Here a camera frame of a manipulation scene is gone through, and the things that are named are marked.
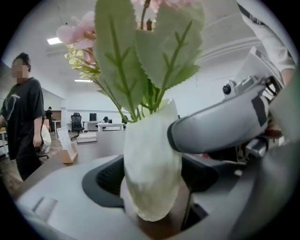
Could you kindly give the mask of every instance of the ceramic vase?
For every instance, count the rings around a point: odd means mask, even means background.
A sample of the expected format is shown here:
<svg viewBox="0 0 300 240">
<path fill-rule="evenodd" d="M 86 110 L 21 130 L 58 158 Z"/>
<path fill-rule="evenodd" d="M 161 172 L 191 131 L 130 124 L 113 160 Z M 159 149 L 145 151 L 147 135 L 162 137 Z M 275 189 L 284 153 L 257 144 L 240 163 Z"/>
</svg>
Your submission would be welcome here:
<svg viewBox="0 0 300 240">
<path fill-rule="evenodd" d="M 177 119 L 175 101 L 167 98 L 158 111 L 126 126 L 126 183 L 135 212 L 146 221 L 164 218 L 177 197 L 181 153 L 171 148 L 167 138 L 168 127 Z"/>
</svg>

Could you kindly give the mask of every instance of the black t-shirt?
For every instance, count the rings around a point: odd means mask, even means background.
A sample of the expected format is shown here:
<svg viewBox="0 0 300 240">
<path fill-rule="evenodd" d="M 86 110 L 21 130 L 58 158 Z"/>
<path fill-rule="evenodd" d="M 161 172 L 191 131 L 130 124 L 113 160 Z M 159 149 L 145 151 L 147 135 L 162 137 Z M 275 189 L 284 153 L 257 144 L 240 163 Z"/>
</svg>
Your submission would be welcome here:
<svg viewBox="0 0 300 240">
<path fill-rule="evenodd" d="M 44 98 L 38 80 L 32 77 L 25 83 L 12 87 L 1 109 L 11 160 L 35 154 L 34 119 L 44 114 Z"/>
<path fill-rule="evenodd" d="M 45 114 L 46 114 L 46 118 L 47 119 L 51 119 L 51 115 L 52 115 L 52 111 L 50 110 L 50 109 L 48 109 L 46 112 L 45 112 Z"/>
</svg>

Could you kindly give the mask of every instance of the wooden stand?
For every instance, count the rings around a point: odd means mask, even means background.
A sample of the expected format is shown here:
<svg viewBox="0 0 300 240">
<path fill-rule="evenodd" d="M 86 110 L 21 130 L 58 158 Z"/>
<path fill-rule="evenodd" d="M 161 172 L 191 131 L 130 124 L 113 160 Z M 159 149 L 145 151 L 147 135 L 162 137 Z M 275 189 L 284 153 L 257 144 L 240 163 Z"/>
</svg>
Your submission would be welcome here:
<svg viewBox="0 0 300 240">
<path fill-rule="evenodd" d="M 68 150 L 61 150 L 60 151 L 60 158 L 62 160 L 62 163 L 73 163 L 73 161 L 75 160 L 75 158 L 77 157 L 78 153 L 77 153 L 77 149 L 74 145 L 74 143 L 71 143 L 72 144 L 72 148 L 74 150 L 74 155 L 72 157 L 69 156 L 68 154 Z"/>
</svg>

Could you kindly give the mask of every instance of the desk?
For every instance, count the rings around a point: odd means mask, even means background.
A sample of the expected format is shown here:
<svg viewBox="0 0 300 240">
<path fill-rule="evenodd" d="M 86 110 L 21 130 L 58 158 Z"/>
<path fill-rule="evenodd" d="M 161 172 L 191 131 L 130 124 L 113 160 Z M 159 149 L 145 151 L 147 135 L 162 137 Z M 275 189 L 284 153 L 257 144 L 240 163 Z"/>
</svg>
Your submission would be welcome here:
<svg viewBox="0 0 300 240">
<path fill-rule="evenodd" d="M 89 131 L 89 123 L 100 123 L 101 121 L 82 121 L 83 122 L 83 128 L 84 128 L 84 123 L 86 122 L 87 124 L 86 124 L 86 126 L 87 126 L 87 132 Z"/>
<path fill-rule="evenodd" d="M 78 157 L 73 164 L 65 165 L 61 163 L 61 159 L 59 158 L 58 154 L 50 157 L 21 185 L 14 195 L 14 199 L 17 200 L 18 197 L 20 197 L 24 192 L 32 188 L 37 182 L 55 170 L 66 168 L 70 165 L 79 165 L 86 162 L 91 162 L 94 159 L 123 153 L 125 131 L 103 131 L 96 132 L 96 134 L 97 142 L 77 144 L 75 141 Z M 146 222 L 136 215 L 128 195 L 126 182 L 124 180 L 121 185 L 121 197 L 124 200 L 128 221 L 133 222 L 151 238 L 164 239 L 179 233 L 183 218 L 185 216 L 186 206 L 188 204 L 188 188 L 183 181 L 181 183 L 176 202 L 170 213 L 165 218 L 157 222 Z"/>
<path fill-rule="evenodd" d="M 57 133 L 57 131 L 56 131 L 56 123 L 57 123 L 57 122 L 59 122 L 59 123 L 60 123 L 60 120 L 54 120 L 53 122 L 54 122 L 54 129 L 55 129 L 55 133 Z"/>
<path fill-rule="evenodd" d="M 6 133 L 6 130 L 1 130 L 0 131 L 0 134 L 1 134 L 1 137 L 2 137 L 2 141 L 3 141 L 3 147 L 4 147 L 5 157 L 7 158 L 8 157 L 8 152 L 6 150 L 7 144 L 5 144 L 5 140 L 4 140 L 4 134 L 5 133 Z"/>
<path fill-rule="evenodd" d="M 98 123 L 98 131 L 103 131 L 103 127 L 120 127 L 123 131 L 124 123 Z"/>
</svg>

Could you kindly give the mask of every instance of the white sign board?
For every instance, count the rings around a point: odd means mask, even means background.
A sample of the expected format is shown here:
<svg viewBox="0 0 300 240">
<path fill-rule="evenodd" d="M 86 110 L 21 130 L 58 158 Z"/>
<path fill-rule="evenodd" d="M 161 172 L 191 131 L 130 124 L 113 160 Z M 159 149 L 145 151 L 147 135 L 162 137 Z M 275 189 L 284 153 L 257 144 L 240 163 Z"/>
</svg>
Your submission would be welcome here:
<svg viewBox="0 0 300 240">
<path fill-rule="evenodd" d="M 58 128 L 57 134 L 58 134 L 62 149 L 67 150 L 70 158 L 72 158 L 74 156 L 75 152 L 74 152 L 74 149 L 72 148 L 71 139 L 70 139 L 67 128 L 66 127 Z"/>
</svg>

